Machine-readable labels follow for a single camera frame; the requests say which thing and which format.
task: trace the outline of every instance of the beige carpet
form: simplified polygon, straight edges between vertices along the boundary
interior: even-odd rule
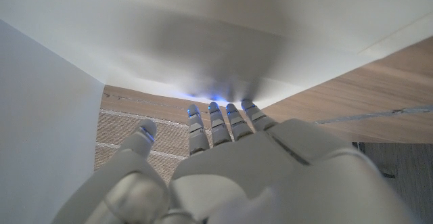
[[[107,162],[138,122],[149,118],[158,128],[148,162],[168,183],[181,160],[188,153],[188,125],[141,115],[101,109],[97,126],[95,170]]]

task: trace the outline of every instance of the white panel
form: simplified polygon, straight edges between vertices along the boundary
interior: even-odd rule
[[[433,35],[433,0],[1,0],[1,17],[109,85],[260,107]],[[424,24],[418,21],[424,18]],[[406,35],[396,36],[405,30]],[[377,45],[392,39],[386,46]]]
[[[0,217],[50,223],[93,173],[104,85],[0,21]]]

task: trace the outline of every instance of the robot finger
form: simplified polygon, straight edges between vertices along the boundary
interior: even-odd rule
[[[150,119],[144,119],[138,124],[135,132],[123,141],[121,147],[116,153],[125,149],[131,149],[135,153],[147,159],[155,142],[155,136],[156,124]]]
[[[243,100],[241,106],[256,131],[264,131],[277,124],[277,122],[258,109],[249,99]]]
[[[224,122],[223,115],[219,110],[219,106],[215,102],[209,104],[209,115],[210,124],[212,131],[212,142],[214,146],[220,145],[222,143],[231,142],[231,137],[229,134],[229,129]]]
[[[204,130],[200,110],[194,104],[187,109],[189,117],[189,155],[209,149],[209,141]]]
[[[228,104],[226,110],[230,121],[231,132],[233,133],[235,141],[252,134],[252,130],[246,124],[241,114],[237,111],[235,105]]]

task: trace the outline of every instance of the wooden floor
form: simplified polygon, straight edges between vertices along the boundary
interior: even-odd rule
[[[263,111],[309,122],[433,105],[433,37]],[[433,113],[393,114],[319,125],[348,141],[433,143]]]
[[[185,111],[191,103],[106,86],[101,107],[187,123]],[[207,114],[207,104],[194,103]],[[277,121],[299,118],[317,122],[347,141],[433,143],[432,111],[401,113],[419,106],[433,106],[433,37],[263,111]],[[368,118],[378,112],[389,113]],[[208,117],[203,120],[209,127]]]

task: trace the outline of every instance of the white robotic hand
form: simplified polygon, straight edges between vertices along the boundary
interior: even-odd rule
[[[143,121],[65,203],[53,223],[416,223],[380,172],[350,142],[251,101],[227,116],[209,105],[213,148],[191,105],[189,153],[168,185],[146,162],[156,126]]]

